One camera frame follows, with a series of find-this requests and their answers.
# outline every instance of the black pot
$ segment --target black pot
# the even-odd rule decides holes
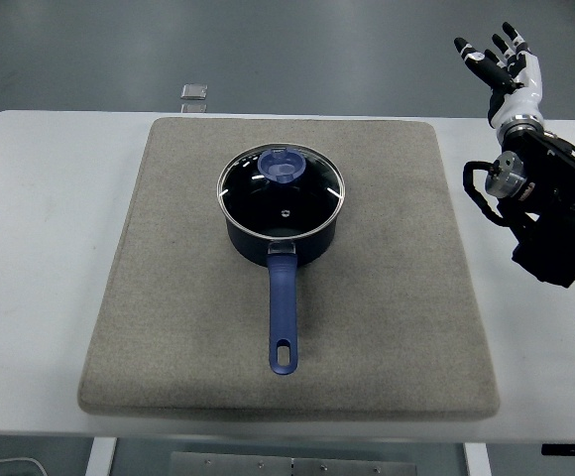
[[[331,244],[344,180],[311,149],[270,144],[233,159],[219,177],[217,196],[237,251],[268,267],[270,366],[277,374],[291,374],[298,364],[296,267]],[[287,351],[286,362],[280,362],[280,350],[282,356]]]

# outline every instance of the blue handle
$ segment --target blue handle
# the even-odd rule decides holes
[[[279,375],[291,374],[298,365],[296,345],[296,253],[268,255],[270,273],[270,367]],[[279,351],[288,352],[287,362]]]

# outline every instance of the cable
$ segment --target cable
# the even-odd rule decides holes
[[[470,196],[473,199],[473,201],[479,207],[479,209],[482,210],[482,213],[486,218],[488,218],[496,225],[509,226],[508,221],[504,217],[495,213],[495,211],[493,211],[491,206],[486,201],[486,198],[484,198],[484,195],[482,195],[475,188],[473,172],[474,171],[490,172],[492,168],[493,164],[489,162],[473,161],[466,163],[466,165],[464,166],[464,174],[463,174],[464,190],[466,191],[466,193],[468,193],[468,196]]]
[[[17,461],[24,461],[24,462],[28,462],[28,463],[33,463],[36,464],[37,467],[41,470],[41,473],[43,474],[43,476],[48,476],[48,473],[46,472],[46,469],[43,467],[43,465],[37,461],[34,458],[26,458],[26,457],[20,457],[20,458],[4,458],[4,459],[0,459],[0,463],[14,463]]]

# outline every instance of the pot lid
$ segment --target pot lid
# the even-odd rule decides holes
[[[335,219],[345,185],[322,154],[303,146],[270,144],[233,159],[219,178],[217,194],[226,218],[247,233],[296,238]]]

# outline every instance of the metal plate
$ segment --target metal plate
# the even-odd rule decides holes
[[[184,453],[171,456],[170,476],[416,476],[412,463]]]
[[[291,458],[240,454],[182,453],[171,455],[170,476],[290,476]]]
[[[205,104],[186,104],[183,103],[181,105],[181,112],[206,112],[206,105]]]
[[[182,99],[205,99],[207,84],[185,84],[181,89]]]

